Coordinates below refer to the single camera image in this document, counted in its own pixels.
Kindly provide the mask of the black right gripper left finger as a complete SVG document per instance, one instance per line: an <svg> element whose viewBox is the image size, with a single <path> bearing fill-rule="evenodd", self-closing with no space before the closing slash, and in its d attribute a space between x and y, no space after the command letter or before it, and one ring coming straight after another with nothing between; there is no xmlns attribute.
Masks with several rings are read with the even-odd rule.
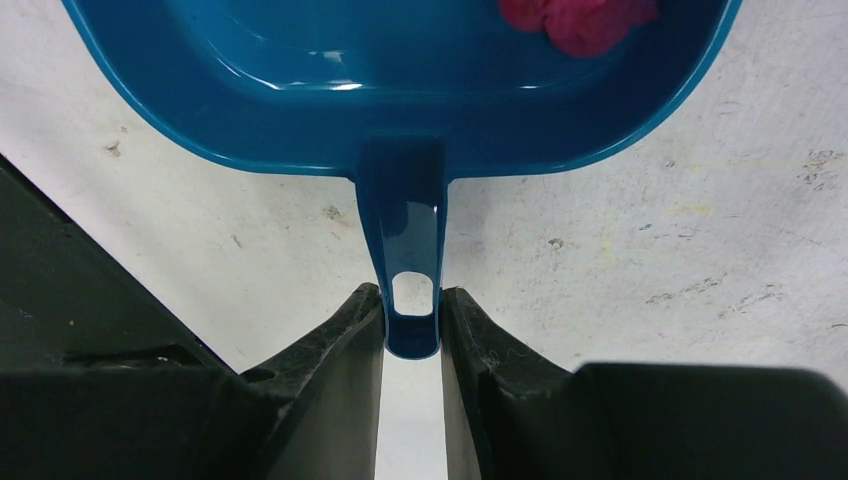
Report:
<svg viewBox="0 0 848 480"><path fill-rule="evenodd" d="M383 306L359 285L242 373L178 344L1 373L5 479L371 479Z"/></svg>

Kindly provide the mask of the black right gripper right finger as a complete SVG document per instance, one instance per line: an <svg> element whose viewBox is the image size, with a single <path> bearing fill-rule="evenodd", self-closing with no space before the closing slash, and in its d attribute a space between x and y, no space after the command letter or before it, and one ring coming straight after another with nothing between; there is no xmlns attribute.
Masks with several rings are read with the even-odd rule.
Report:
<svg viewBox="0 0 848 480"><path fill-rule="evenodd" d="M452 479L843 479L847 397L807 370L565 370L460 288L440 306Z"/></svg>

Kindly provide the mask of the blue plastic dustpan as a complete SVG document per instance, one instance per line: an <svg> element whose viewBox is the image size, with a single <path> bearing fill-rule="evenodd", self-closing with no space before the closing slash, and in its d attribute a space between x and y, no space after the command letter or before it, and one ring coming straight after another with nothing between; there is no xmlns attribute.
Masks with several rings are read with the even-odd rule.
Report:
<svg viewBox="0 0 848 480"><path fill-rule="evenodd" d="M736 1L662 1L578 59L492 1L68 1L93 59L150 125L257 173L351 180L385 345L440 344L447 188L552 174L641 140L715 60Z"/></svg>

